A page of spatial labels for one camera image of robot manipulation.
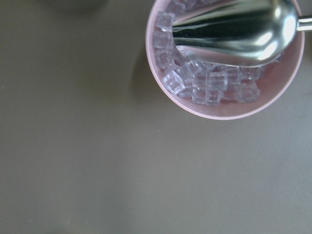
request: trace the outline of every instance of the bowl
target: bowl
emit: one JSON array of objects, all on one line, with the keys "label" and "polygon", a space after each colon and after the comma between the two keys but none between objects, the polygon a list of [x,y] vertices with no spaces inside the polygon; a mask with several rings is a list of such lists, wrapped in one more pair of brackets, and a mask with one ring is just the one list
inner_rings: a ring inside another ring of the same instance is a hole
[{"label": "bowl", "polygon": [[[258,113],[275,102],[293,81],[303,55],[304,32],[297,32],[292,43],[284,51],[282,60],[267,66],[263,78],[257,81],[261,91],[256,102],[238,103],[221,102],[218,106],[205,106],[192,103],[189,99],[179,98],[171,94],[164,87],[162,78],[164,72],[156,66],[155,50],[153,48],[153,33],[156,28],[156,18],[159,11],[164,11],[171,0],[156,0],[151,10],[146,30],[146,53],[148,63],[154,78],[162,91],[178,106],[184,110],[209,119],[230,120],[247,117]],[[300,14],[298,3],[293,0]]]}]

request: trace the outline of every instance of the gray surface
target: gray surface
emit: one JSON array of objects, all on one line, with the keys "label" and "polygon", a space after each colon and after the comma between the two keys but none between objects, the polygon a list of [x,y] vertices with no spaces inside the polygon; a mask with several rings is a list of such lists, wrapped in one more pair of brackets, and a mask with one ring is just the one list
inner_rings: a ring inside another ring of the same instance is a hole
[{"label": "gray surface", "polygon": [[152,4],[1,0],[0,233],[310,234],[311,34],[276,103],[207,120],[153,79]]}]

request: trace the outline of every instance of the metal handle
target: metal handle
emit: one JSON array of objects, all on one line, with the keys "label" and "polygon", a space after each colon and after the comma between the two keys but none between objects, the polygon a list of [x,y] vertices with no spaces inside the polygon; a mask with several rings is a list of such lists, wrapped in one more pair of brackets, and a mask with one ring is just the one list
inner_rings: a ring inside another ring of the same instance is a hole
[{"label": "metal handle", "polygon": [[297,31],[307,31],[312,30],[312,17],[302,16],[298,18]]}]

